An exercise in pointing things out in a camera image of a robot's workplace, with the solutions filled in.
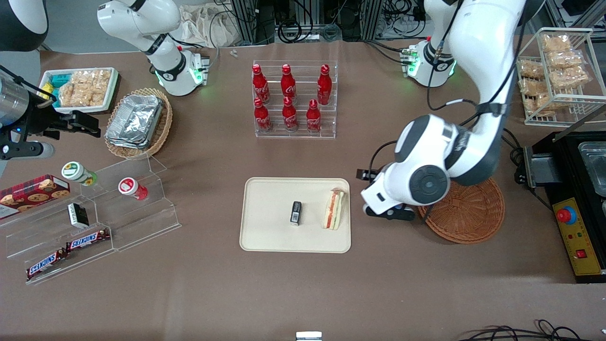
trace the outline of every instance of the round wicker mat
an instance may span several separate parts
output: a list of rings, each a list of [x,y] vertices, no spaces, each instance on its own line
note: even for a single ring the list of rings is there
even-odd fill
[[[131,157],[135,157],[137,155],[143,154],[145,152],[147,152],[149,155],[154,155],[155,153],[157,153],[160,150],[160,148],[166,141],[166,138],[168,137],[168,131],[170,130],[170,125],[173,122],[173,109],[170,107],[170,103],[169,103],[166,95],[164,95],[161,91],[156,90],[156,89],[149,89],[149,88],[139,89],[139,90],[135,90],[135,91],[129,93],[127,96],[129,96],[129,95],[143,95],[143,96],[154,95],[162,100],[162,112],[160,113],[161,116],[160,116],[160,119],[158,120],[158,125],[156,126],[156,130],[154,131],[153,137],[151,138],[151,145],[148,149],[118,147],[118,146],[114,146],[113,144],[110,144],[109,141],[107,141],[107,139],[105,140],[105,144],[109,148],[110,152],[112,152],[112,154],[116,155],[117,157],[131,158]],[[122,104],[122,102],[124,101],[124,99],[127,96],[123,97],[120,100],[120,102],[116,105],[116,107],[114,107],[114,110],[112,111],[112,115],[110,116],[110,119],[107,123],[108,127],[110,126],[110,124],[112,123],[112,120],[116,116],[118,107],[120,106],[120,104]]]
[[[420,206],[425,215],[429,206]],[[476,244],[494,236],[505,218],[505,201],[491,178],[474,186],[452,181],[446,197],[437,202],[427,226],[441,237],[459,244]]]

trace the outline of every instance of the brown table surface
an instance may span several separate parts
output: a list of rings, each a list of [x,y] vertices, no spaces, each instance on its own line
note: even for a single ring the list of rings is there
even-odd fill
[[[208,86],[169,97],[175,120],[156,157],[168,167],[162,176],[166,196],[183,226],[37,286],[25,285],[23,263],[0,257],[0,339],[292,340],[296,331],[320,330],[325,340],[455,340],[488,325],[534,330],[534,319],[603,337],[606,287],[573,284],[553,213],[513,181],[507,145],[494,175],[505,197],[505,221],[489,241],[455,245],[419,222],[367,217],[359,195],[366,184],[355,171],[409,121],[430,112],[425,88],[363,43],[238,48],[237,59],[229,50],[212,67]],[[117,68],[118,98],[159,88],[142,53],[42,52],[41,59],[43,70]],[[254,59],[337,59],[337,139],[256,139]],[[434,106],[463,96],[478,98],[460,69],[431,91]],[[471,113],[470,106],[457,104],[438,115],[460,122]],[[103,126],[107,117],[99,116]],[[507,127],[524,145],[551,131],[525,126],[521,117],[516,100]],[[70,160],[93,170],[121,160],[103,139],[84,134],[63,133],[54,144],[52,158],[10,162],[0,187],[58,174]],[[384,151],[376,162],[390,159]],[[243,251],[242,194],[250,177],[348,180],[351,249]],[[0,243],[2,255],[4,248]]]

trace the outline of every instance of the bottle cap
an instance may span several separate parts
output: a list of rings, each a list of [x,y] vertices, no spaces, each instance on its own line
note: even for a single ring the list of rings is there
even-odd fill
[[[68,180],[76,180],[84,173],[84,167],[79,162],[70,161],[61,169],[61,175]]]
[[[124,178],[118,184],[118,191],[124,195],[132,195],[137,191],[139,184],[133,178]]]

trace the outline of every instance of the cookie box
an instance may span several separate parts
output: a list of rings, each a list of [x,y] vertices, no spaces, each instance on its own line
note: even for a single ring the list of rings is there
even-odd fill
[[[70,185],[50,174],[0,192],[0,220],[70,195]]]

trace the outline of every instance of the clear acrylic display stand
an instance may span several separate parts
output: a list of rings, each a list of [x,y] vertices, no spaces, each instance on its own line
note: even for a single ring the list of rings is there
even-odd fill
[[[273,125],[271,132],[260,132],[256,120],[255,135],[258,138],[336,138],[337,130],[337,83],[339,77],[339,68],[336,61],[254,61],[259,64],[263,74],[269,83],[270,100],[265,105],[269,111],[269,117]],[[282,117],[282,107],[284,106],[284,97],[282,96],[282,65],[289,64],[291,72],[296,81],[297,100],[295,108],[297,109],[297,122],[299,130],[294,133],[286,131],[284,119]],[[330,66],[330,78],[333,81],[333,88],[330,95],[330,101],[326,106],[318,106],[321,113],[322,129],[320,133],[310,133],[307,131],[307,119],[305,117],[309,108],[309,100],[318,97],[318,77],[320,77],[320,67],[323,64]],[[255,89],[251,86],[253,99],[256,97]]]
[[[38,284],[69,270],[138,245],[181,226],[174,204],[164,196],[158,173],[166,170],[154,157],[143,154],[97,171],[94,186],[72,186],[72,195],[41,205],[31,214],[6,223],[0,229],[7,233],[7,257],[24,262],[25,268],[40,262],[65,243],[108,228],[112,238],[78,248],[68,257],[36,275],[27,284]],[[118,183],[125,177],[135,178],[148,189],[145,200],[138,201],[118,191]],[[70,224],[67,205],[77,203],[88,215],[90,226],[79,229]]]

